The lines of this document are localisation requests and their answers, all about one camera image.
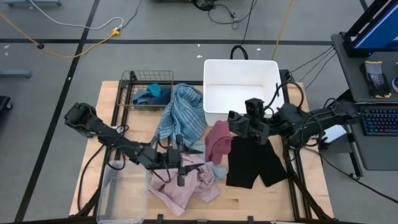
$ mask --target wooden table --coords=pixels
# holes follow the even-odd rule
[[[196,86],[196,88],[202,90],[203,87]],[[96,111],[98,117],[106,124],[110,124],[111,122],[117,91],[118,82],[102,83]],[[289,85],[288,93],[290,102],[298,104],[300,101],[300,92],[298,89],[293,85]],[[306,99],[303,109],[308,109]],[[125,137],[134,141],[149,142],[154,136],[154,130],[160,121],[161,115],[161,111],[130,111],[127,117],[127,124],[130,126],[130,129],[125,134]],[[275,153],[280,157],[283,165],[285,165],[282,158],[283,148],[281,138],[279,136],[271,136],[269,140],[273,145]],[[100,145],[96,138],[88,140],[81,170]],[[103,157],[104,150],[93,159],[86,171],[81,194],[83,205],[90,199],[98,187]],[[321,208],[324,209],[325,213],[332,217],[333,212],[319,155],[307,150],[301,150],[301,157],[308,191]],[[228,167],[227,156],[224,156],[222,164]],[[78,184],[79,181],[76,185],[70,214],[77,212],[76,198]],[[219,181],[217,185],[221,192],[220,196],[209,203],[204,203],[195,197],[191,198],[187,211],[180,217],[174,215],[163,201],[149,192],[146,219],[156,219],[158,214],[163,214],[165,219],[173,220],[247,220],[248,216],[253,216],[254,220],[294,220],[288,180],[283,180],[271,187],[266,187],[260,177],[257,177],[252,189],[226,186],[226,179]],[[300,214],[303,217],[302,197],[298,189],[296,189],[296,192]]]

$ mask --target light blue cloth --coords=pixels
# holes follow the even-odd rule
[[[160,94],[162,93],[162,89],[160,89],[160,86],[157,83],[147,86],[147,91],[149,91],[154,97],[160,97]]]
[[[184,145],[190,147],[205,132],[203,94],[194,87],[181,83],[175,86],[172,101],[164,109],[156,129],[159,139],[182,135]]]
[[[203,154],[198,154],[198,156],[200,157],[200,159],[203,159],[203,161],[205,161],[206,146],[204,141],[197,141],[193,143],[190,148],[203,152]],[[225,167],[221,165],[215,165],[213,162],[206,162],[206,165],[208,165],[212,169],[215,177],[215,182],[224,179],[225,175],[228,173],[228,170]]]

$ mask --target blue cloth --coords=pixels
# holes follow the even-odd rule
[[[205,146],[205,142],[202,140],[199,140],[195,143],[193,143],[190,146],[191,149],[196,149],[197,151],[201,151],[203,152],[203,154],[198,154],[198,156],[200,157],[200,159],[203,159],[203,161],[205,161],[205,150],[206,150],[206,146]],[[212,169],[213,173],[214,173],[214,177],[215,177],[215,182],[224,179],[224,177],[226,176],[226,174],[228,173],[228,170],[221,166],[221,165],[216,165],[213,162],[206,162],[206,165],[208,165],[208,167],[210,167],[210,169]]]
[[[172,101],[164,109],[156,129],[159,139],[181,134],[184,145],[190,147],[205,132],[203,94],[194,87],[181,83],[175,86]]]
[[[132,96],[132,103],[134,105],[167,105],[170,103],[172,96],[171,86],[162,86],[162,90],[159,97],[154,97],[151,92],[147,90],[138,90],[134,96]]]
[[[162,93],[162,89],[160,89],[160,86],[157,83],[147,86],[147,91],[149,91],[154,97],[160,97],[160,94]]]

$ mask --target maroon cloth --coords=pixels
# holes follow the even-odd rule
[[[232,135],[227,121],[217,121],[205,138],[206,162],[221,163],[223,155],[231,151]]]

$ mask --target clear plastic bin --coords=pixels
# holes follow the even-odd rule
[[[112,161],[121,168],[123,161]],[[140,224],[147,211],[149,173],[142,165],[126,161],[122,170],[106,166],[99,197],[97,222],[100,224]]]

